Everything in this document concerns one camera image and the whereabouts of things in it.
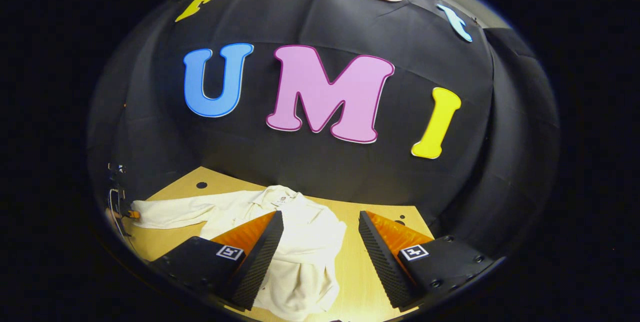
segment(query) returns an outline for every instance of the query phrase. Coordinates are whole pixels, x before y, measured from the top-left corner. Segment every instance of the white shirt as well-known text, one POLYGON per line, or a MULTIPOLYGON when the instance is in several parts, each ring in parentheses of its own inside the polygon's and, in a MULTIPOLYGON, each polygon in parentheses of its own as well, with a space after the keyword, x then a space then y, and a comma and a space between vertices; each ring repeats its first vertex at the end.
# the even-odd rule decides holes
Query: white shirt
POLYGON ((338 296, 334 260, 346 225, 302 193, 275 185, 262 192, 134 201, 132 207, 140 212, 135 225, 142 228, 179 228, 206 221, 200 233, 205 239, 280 210, 284 230, 253 305, 302 322, 309 313, 329 310, 338 296))

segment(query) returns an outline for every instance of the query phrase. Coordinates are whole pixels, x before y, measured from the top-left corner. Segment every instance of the pink letter m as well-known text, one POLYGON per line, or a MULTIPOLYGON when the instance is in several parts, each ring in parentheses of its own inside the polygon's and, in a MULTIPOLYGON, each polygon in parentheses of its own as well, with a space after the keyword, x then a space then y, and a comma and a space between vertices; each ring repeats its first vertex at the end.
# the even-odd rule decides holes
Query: pink letter m
POLYGON ((344 103, 338 123, 331 126, 334 137, 356 143, 373 143, 378 133, 376 122, 382 87, 394 73, 393 64, 382 58, 361 55, 349 63, 331 83, 320 55, 309 46, 283 46, 275 57, 282 70, 278 98, 267 125, 292 132, 302 127, 296 115, 298 97, 314 133, 320 132, 338 107, 344 103))

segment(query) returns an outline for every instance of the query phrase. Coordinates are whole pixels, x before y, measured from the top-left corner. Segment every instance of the cloth garment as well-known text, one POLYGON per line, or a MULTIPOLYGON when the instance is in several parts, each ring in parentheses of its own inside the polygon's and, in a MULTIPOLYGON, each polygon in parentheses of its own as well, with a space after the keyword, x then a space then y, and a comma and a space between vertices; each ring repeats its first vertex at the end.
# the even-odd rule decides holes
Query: cloth garment
POLYGON ((326 206, 281 185, 262 192, 243 190, 163 201, 134 201, 136 226, 179 228, 206 221, 201 238, 214 238, 274 210, 282 212, 284 231, 254 306, 282 319, 302 322, 329 310, 338 296, 335 258, 346 225, 326 206))

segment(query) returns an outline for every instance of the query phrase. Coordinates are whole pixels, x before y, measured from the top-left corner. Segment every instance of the wooden tabletop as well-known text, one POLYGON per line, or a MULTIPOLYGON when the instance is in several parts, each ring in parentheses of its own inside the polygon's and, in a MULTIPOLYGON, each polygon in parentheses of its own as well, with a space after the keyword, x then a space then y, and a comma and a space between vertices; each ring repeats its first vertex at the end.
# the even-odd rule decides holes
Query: wooden tabletop
MULTIPOLYGON (((264 190, 265 187, 199 167, 147 200, 158 201, 206 196, 239 190, 264 190), (197 187, 197 184, 201 182, 206 183, 205 188, 197 187)), ((329 207, 338 219, 347 225, 342 249, 335 259, 335 273, 340 285, 340 293, 329 311, 311 314, 305 322, 329 322, 338 319, 343 322, 382 322, 412 312, 415 308, 402 313, 397 308, 391 308, 389 299, 358 232, 358 217, 361 210, 368 210, 382 217, 401 221, 407 227, 433 238, 434 236, 418 210, 414 206, 366 205, 306 195, 305 197, 329 207)), ((182 228, 158 230, 138 228, 128 218, 124 218, 123 221, 126 231, 132 235, 130 241, 135 251, 141 258, 147 260, 155 260, 188 238, 199 236, 202 226, 205 224, 205 222, 201 222, 182 228)), ((233 308, 229 309, 264 322, 284 322, 269 310, 258 307, 245 312, 238 312, 233 308)))

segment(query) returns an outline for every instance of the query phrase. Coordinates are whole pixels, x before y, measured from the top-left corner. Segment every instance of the letter m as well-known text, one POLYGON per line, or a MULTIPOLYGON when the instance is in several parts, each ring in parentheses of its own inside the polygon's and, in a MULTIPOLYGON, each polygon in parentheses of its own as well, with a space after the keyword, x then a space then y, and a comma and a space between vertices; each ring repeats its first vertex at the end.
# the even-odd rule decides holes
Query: letter m
POLYGON ((320 55, 309 46, 283 46, 275 57, 282 69, 278 97, 267 125, 292 132, 302 127, 296 111, 298 98, 314 133, 320 132, 336 110, 343 105, 338 123, 331 126, 334 137, 356 143, 373 143, 382 87, 394 73, 393 64, 384 59, 361 55, 349 63, 331 83, 320 55))

